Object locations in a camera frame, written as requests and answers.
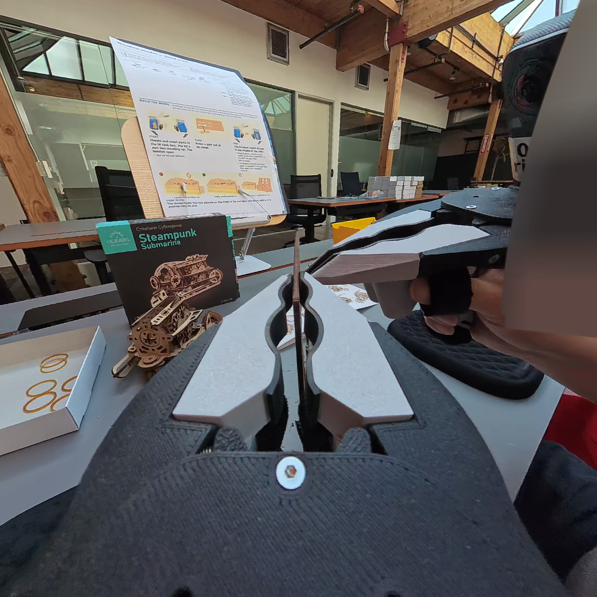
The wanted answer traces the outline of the person's right hand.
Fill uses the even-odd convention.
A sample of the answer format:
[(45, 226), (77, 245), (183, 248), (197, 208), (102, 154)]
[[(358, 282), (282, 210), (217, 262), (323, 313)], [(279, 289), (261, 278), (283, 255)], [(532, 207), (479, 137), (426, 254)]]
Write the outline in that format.
[[(519, 351), (509, 341), (504, 327), (502, 313), (503, 269), (488, 269), (482, 271), (476, 278), (472, 278), (471, 309), (474, 311), (474, 323), (471, 329), (472, 338), (482, 345), (496, 350), (501, 354), (519, 357)], [(429, 284), (422, 278), (410, 283), (410, 296), (419, 304), (430, 304)], [(459, 326), (459, 316), (424, 316), (425, 323), (434, 332), (444, 336), (451, 336), (457, 330), (464, 330)]]

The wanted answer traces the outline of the thin wooden parts sheet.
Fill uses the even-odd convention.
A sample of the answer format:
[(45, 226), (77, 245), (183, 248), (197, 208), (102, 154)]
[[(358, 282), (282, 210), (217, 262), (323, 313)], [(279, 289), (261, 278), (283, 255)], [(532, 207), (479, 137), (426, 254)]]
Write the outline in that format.
[(294, 335), (295, 335), (295, 356), (296, 369), (298, 381), (298, 420), (295, 421), (297, 433), (302, 443), (303, 451), (307, 450), (307, 445), (304, 438), (304, 425), (302, 422), (302, 404), (304, 399), (304, 355), (302, 342), (302, 305), (300, 302), (300, 234), (297, 231), (294, 239), (294, 259), (293, 259), (293, 291), (292, 291), (292, 307), (294, 318)]

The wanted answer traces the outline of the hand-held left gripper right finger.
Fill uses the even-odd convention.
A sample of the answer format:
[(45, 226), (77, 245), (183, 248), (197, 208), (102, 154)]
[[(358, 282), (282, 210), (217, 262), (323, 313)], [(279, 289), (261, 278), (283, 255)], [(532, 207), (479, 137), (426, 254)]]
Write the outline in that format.
[(365, 317), (300, 273), (308, 353), (300, 399), (306, 452), (332, 451), (351, 428), (411, 420), (407, 397)]

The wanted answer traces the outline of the black quilted pad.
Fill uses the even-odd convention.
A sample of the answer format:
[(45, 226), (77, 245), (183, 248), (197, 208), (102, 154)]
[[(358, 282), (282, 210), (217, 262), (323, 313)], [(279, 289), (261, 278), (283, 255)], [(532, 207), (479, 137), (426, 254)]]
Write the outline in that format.
[(457, 328), (452, 335), (433, 331), (420, 310), (395, 319), (387, 332), (422, 362), (498, 398), (527, 399), (544, 378), (544, 374), (528, 362), (474, 341), (465, 328)]

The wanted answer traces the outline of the slim wooden post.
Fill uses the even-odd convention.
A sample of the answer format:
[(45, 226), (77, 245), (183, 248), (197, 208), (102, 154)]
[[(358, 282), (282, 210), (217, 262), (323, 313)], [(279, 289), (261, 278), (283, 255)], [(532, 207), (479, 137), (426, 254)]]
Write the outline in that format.
[(389, 176), (391, 174), (393, 150), (389, 149), (389, 142), (393, 123), (398, 119), (400, 95), (407, 59), (407, 44), (403, 42), (392, 46), (389, 58), (389, 77), (386, 88), (382, 139), (380, 142), (381, 148), (377, 169), (378, 176)]

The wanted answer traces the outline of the long office desk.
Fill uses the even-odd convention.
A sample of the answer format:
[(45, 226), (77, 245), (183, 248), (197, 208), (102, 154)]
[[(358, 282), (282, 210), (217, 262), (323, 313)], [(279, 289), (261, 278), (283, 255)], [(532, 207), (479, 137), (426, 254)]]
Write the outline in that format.
[(397, 199), (397, 198), (361, 198), (361, 197), (332, 197), (332, 198), (304, 198), (304, 199), (288, 199), (289, 206), (297, 206), (300, 209), (308, 211), (322, 210), (326, 215), (335, 214), (339, 208), (355, 208), (358, 212), (371, 211), (376, 205), (386, 204), (405, 204), (415, 205), (426, 201), (440, 199), (448, 192), (439, 193), (424, 193), (421, 197), (412, 199)]

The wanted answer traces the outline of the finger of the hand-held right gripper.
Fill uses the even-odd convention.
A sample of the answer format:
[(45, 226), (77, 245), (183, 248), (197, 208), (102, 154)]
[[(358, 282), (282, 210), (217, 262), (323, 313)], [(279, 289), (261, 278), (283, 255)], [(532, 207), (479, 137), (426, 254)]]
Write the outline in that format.
[(423, 252), (473, 241), (483, 236), (481, 229), (472, 226), (433, 226), (407, 238), (379, 241), (365, 248), (341, 250), (329, 262), (314, 269), (312, 276), (326, 285), (413, 280), (419, 272), (420, 255)]
[(417, 235), (424, 229), (441, 223), (441, 216), (437, 214), (438, 211), (438, 209), (420, 208), (406, 214), (400, 213), (395, 217), (379, 220), (344, 241), (333, 245), (316, 259), (306, 272), (312, 275), (314, 269), (329, 262), (341, 250), (365, 248), (379, 241), (397, 240)]

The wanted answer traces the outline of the thick wooden post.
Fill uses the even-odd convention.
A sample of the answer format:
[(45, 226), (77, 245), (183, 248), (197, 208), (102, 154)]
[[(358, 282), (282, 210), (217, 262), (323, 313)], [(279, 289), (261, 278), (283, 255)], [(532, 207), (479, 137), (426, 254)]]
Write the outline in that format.
[[(1, 160), (28, 222), (32, 224), (58, 221), (58, 214), (49, 190), (36, 164), (35, 153), (20, 121), (2, 72)], [(32, 253), (33, 248), (41, 248), (41, 246), (33, 247), (31, 245), (21, 250), (24, 252), (26, 262), (30, 266), (30, 271), (42, 295), (49, 295), (51, 288)], [(59, 292), (86, 288), (85, 279), (74, 261), (50, 264), (49, 268)]]

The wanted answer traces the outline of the grey door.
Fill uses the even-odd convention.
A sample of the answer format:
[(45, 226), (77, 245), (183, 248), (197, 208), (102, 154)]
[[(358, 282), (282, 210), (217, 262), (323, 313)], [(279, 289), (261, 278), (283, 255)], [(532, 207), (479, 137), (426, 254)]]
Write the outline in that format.
[(332, 104), (297, 96), (295, 132), (297, 175), (321, 175), (322, 195), (330, 190)]

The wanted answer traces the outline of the person's right forearm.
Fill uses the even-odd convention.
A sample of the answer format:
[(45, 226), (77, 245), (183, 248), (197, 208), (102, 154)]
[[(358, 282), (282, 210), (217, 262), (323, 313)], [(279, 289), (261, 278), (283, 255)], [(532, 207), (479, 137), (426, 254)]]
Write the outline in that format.
[(596, 338), (508, 329), (500, 333), (515, 354), (572, 392), (596, 402)]

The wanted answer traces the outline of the printed booklet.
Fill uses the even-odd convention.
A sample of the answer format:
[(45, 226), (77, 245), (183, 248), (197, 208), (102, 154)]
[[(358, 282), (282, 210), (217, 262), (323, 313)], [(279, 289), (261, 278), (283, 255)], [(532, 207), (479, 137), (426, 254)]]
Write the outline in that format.
[(334, 284), (326, 287), (355, 310), (367, 309), (378, 304), (377, 301), (370, 298), (365, 289), (356, 285)]

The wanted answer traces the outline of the yellow plastic bin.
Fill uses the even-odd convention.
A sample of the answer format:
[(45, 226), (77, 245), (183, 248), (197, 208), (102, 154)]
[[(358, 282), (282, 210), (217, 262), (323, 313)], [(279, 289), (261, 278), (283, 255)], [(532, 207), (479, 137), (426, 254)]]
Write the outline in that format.
[(338, 244), (357, 232), (369, 227), (376, 222), (376, 218), (368, 217), (363, 219), (336, 221), (331, 224), (333, 244)]

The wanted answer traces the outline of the group of tan rubber bands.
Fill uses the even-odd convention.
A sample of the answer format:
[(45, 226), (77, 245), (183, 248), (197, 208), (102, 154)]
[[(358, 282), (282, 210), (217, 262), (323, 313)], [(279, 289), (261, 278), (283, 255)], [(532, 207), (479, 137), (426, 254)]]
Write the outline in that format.
[(51, 354), (40, 361), (37, 381), (25, 390), (24, 414), (53, 413), (64, 407), (78, 378), (67, 376), (72, 363), (68, 352)]

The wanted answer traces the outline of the large wall vent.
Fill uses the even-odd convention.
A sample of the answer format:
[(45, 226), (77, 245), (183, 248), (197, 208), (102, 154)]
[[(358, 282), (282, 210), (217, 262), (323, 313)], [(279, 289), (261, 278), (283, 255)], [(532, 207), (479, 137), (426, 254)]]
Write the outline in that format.
[(283, 65), (289, 64), (289, 31), (267, 23), (267, 59)]

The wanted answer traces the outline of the instruction sheet on stand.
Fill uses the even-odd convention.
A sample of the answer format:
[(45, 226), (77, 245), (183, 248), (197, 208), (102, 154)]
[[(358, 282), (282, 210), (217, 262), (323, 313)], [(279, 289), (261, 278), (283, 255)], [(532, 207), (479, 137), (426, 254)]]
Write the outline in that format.
[[(156, 191), (156, 186), (150, 169), (137, 116), (136, 118), (129, 119), (123, 125), (121, 135), (125, 153), (127, 155), (127, 160), (131, 167), (133, 179), (137, 187), (145, 216), (150, 219), (155, 219), (160, 216), (172, 217), (164, 215), (162, 206), (160, 204), (160, 199), (158, 197), (158, 192)], [(260, 273), (272, 268), (272, 265), (259, 260), (256, 257), (246, 256), (246, 253), (248, 251), (251, 242), (250, 239), (255, 228), (271, 226), (275, 223), (279, 223), (280, 221), (284, 220), (285, 216), (273, 217), (268, 223), (255, 223), (247, 221), (234, 223), (230, 217), (230, 224), (233, 229), (248, 229), (242, 248), (237, 249), (238, 257), (236, 257), (236, 263), (238, 266), (238, 273), (240, 275), (243, 276), (253, 273)]]

